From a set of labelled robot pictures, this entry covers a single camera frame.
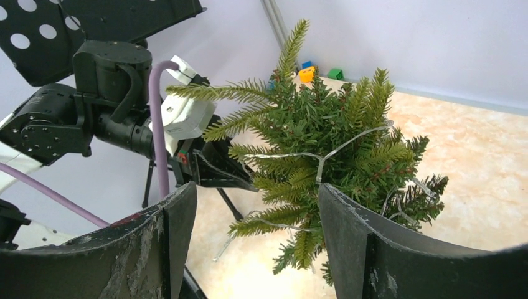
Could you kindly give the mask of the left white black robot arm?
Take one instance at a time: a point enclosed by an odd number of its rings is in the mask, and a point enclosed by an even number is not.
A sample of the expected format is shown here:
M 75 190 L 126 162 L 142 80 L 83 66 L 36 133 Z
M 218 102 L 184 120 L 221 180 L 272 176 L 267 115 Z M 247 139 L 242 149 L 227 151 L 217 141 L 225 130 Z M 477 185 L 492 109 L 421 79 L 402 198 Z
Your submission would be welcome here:
M 161 98 L 159 76 L 167 70 L 182 87 L 208 80 L 178 56 L 159 65 L 151 53 L 127 42 L 85 41 L 73 55 L 76 85 L 42 86 L 1 121 L 1 189 L 21 181 L 93 224 L 106 222 L 49 187 L 31 173 L 69 153 L 90 156 L 93 138 L 138 153 L 151 169 L 174 173 L 178 183 L 194 181 L 218 190 L 236 220 L 242 220 L 227 188 L 252 190 L 243 166 L 228 157 L 230 140 L 205 141 L 217 123 L 215 104 L 170 95 Z

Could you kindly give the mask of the small green christmas tree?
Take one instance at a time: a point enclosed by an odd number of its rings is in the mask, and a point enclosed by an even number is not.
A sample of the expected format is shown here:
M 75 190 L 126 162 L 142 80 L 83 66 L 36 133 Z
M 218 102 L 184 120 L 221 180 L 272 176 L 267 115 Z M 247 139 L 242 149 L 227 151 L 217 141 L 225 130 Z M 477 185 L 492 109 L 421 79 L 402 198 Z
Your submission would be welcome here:
M 394 86 L 385 69 L 357 83 L 329 88 L 316 68 L 311 83 L 295 82 L 296 60 L 309 29 L 300 19 L 291 30 L 270 75 L 223 86 L 170 85 L 169 95 L 196 100 L 235 100 L 243 108 L 204 131 L 219 141 L 243 131 L 264 145 L 234 143 L 229 156 L 253 170 L 252 184 L 267 208 L 230 226 L 235 237 L 288 229 L 287 243 L 274 258 L 273 273 L 311 268 L 326 250 L 318 189 L 328 183 L 366 208 L 418 231 L 442 212 L 448 178 L 417 179 L 427 136 L 404 137 L 387 118 Z

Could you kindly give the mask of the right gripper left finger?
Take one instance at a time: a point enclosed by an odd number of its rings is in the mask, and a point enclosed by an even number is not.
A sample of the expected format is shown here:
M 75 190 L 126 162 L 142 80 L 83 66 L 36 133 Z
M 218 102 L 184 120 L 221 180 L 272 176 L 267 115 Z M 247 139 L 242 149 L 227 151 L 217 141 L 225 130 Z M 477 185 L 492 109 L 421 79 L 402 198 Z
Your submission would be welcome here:
M 178 298 L 197 209 L 187 183 L 61 245 L 1 251 L 2 298 Z

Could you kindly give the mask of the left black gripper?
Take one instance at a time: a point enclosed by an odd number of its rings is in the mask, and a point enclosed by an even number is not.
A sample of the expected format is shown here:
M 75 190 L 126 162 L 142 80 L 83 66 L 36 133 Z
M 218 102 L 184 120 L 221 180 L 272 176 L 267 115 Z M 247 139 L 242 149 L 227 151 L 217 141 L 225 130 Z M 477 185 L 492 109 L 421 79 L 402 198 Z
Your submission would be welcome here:
M 206 188 L 230 188 L 255 192 L 253 170 L 229 156 L 232 137 L 205 141 L 202 137 L 178 142 L 169 165 L 179 183 L 194 181 Z

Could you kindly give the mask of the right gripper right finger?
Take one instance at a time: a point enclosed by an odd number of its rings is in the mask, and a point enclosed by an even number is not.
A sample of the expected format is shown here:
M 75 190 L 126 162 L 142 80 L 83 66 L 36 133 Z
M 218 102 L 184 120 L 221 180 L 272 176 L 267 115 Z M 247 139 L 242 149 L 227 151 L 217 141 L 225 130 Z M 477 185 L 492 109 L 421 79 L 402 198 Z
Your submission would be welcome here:
M 440 241 L 319 187 L 319 210 L 336 296 L 526 298 L 527 246 L 490 252 Z

